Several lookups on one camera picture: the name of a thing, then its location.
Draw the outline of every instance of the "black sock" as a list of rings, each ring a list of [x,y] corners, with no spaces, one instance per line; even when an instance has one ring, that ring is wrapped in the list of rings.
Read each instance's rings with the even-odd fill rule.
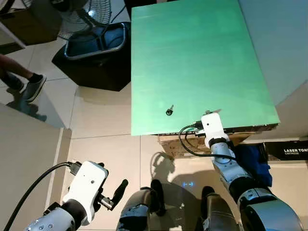
[[[41,81],[42,78],[43,78],[42,75],[38,75],[38,74],[33,73],[32,77],[29,79],[29,83],[37,83],[37,82]]]

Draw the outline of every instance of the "robot leg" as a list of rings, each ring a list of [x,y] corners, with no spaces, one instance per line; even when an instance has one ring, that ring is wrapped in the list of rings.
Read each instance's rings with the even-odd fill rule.
[[[117,231],[148,231],[150,213],[158,216],[166,212],[161,183],[153,180],[151,188],[144,187],[135,192],[124,206]]]
[[[239,230],[230,207],[219,194],[211,193],[207,196],[207,219],[203,227],[210,231]]]

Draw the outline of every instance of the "black stand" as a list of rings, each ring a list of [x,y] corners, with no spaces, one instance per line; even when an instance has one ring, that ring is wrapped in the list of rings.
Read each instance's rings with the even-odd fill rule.
[[[52,63],[80,86],[122,90],[130,82],[130,23],[124,24],[127,41],[118,51],[70,61],[64,56],[64,46]]]

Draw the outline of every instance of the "black box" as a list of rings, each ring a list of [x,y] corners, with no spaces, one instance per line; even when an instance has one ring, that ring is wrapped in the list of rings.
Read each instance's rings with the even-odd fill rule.
[[[265,142],[269,160],[308,160],[308,141]]]

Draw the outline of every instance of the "screw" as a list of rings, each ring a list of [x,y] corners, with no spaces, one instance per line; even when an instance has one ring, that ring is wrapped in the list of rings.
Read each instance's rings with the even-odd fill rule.
[[[168,109],[166,110],[166,114],[167,114],[168,116],[172,115],[172,113],[173,113],[173,105],[172,105],[170,108],[168,108]]]

